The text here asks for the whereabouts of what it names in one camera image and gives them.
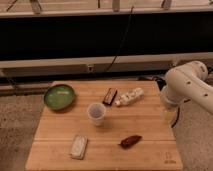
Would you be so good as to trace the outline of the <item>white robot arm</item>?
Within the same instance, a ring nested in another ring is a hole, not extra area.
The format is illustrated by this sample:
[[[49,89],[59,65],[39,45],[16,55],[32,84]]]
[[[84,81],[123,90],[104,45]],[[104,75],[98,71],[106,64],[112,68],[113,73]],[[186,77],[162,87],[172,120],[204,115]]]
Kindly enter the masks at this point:
[[[191,61],[170,69],[165,74],[166,85],[160,92],[162,104],[171,109],[188,98],[213,115],[213,87],[205,82],[207,76],[208,69],[200,61]]]

